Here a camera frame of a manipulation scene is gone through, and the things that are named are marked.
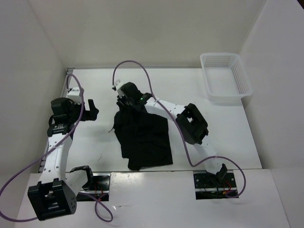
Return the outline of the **black shorts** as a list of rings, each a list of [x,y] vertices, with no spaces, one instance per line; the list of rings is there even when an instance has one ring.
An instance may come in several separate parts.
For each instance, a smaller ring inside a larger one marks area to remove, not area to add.
[[[114,133],[121,146],[128,169],[172,165],[168,120],[164,117],[138,112],[129,106],[119,106],[114,116]]]

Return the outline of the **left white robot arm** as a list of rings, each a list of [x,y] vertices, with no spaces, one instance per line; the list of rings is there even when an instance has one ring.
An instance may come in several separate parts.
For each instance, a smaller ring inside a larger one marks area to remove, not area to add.
[[[92,99],[89,110],[80,98],[60,97],[51,101],[53,114],[48,122],[49,155],[38,183],[28,189],[28,199],[40,221],[74,214],[76,197],[89,190],[95,178],[89,166],[74,167],[66,171],[69,149],[73,142],[72,129],[77,120],[95,121],[99,110]]]

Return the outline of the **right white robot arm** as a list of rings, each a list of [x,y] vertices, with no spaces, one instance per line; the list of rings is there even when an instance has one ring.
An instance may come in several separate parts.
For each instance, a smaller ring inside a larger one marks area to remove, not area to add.
[[[185,143],[193,145],[197,152],[209,159],[205,168],[209,183],[218,187],[225,181],[226,165],[219,162],[217,153],[209,138],[208,124],[196,105],[173,104],[154,98],[151,93],[141,93],[132,83],[114,82],[113,90],[118,93],[117,101],[137,113],[153,114],[173,121]]]

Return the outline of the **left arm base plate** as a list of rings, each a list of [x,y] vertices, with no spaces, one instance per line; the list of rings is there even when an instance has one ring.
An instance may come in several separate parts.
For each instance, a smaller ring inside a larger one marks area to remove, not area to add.
[[[101,197],[99,201],[108,201],[110,177],[111,175],[109,173],[98,173],[88,178],[85,171],[75,171],[66,173],[65,182],[74,192],[75,200],[77,202],[93,201],[93,199],[87,195],[90,195],[95,199]]]

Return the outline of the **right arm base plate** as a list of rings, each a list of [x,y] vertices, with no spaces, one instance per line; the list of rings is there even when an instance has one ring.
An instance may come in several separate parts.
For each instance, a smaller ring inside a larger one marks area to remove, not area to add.
[[[194,172],[194,187],[196,200],[228,199],[238,194],[234,173],[229,171],[221,183],[217,183],[206,172]]]

